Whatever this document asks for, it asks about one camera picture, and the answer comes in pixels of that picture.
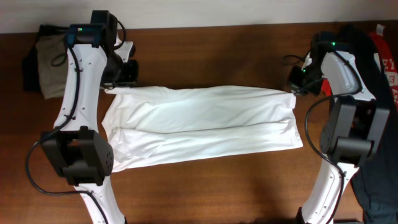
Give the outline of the folded khaki trousers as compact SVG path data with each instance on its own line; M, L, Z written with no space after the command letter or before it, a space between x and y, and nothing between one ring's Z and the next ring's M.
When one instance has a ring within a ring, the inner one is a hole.
M63 96L67 80L64 35L43 36L35 44L40 90L45 99Z

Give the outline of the white robot print t-shirt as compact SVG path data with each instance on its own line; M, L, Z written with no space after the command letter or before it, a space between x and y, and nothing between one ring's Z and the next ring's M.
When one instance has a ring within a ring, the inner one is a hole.
M116 88L102 125L113 170L300 148L293 94L247 86Z

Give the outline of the black garment in pile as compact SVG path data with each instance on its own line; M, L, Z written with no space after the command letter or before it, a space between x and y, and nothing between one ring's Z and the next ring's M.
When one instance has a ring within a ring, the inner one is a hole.
M361 29L346 25L342 33ZM374 147L351 183L365 223L397 223L397 108L382 100L368 116Z

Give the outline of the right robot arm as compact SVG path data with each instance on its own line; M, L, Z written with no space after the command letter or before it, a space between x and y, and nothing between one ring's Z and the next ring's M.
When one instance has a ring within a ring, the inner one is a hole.
M292 63L287 83L296 95L319 95L328 83L330 94L306 112L305 137L322 164L313 190L299 208L296 223L333 223L348 182L379 148L391 113L387 103L370 90L370 76L384 71L373 40L354 27L334 34L314 35L310 50ZM308 120L320 104L329 102L329 117L320 145L311 140Z

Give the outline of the red garment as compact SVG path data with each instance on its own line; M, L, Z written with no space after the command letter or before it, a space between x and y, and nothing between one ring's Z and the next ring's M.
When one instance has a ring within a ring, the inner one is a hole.
M321 62L325 79L321 90L327 96L376 103L386 100L397 108L397 67L383 33L350 30L328 45L331 49Z

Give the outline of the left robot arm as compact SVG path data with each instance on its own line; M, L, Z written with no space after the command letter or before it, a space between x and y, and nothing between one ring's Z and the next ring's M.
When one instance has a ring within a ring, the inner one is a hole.
M126 223L111 185L113 148L98 131L100 90L133 87L135 46L118 37L121 23L73 24L65 36L68 74L53 130L37 144L59 177L83 198L93 223Z

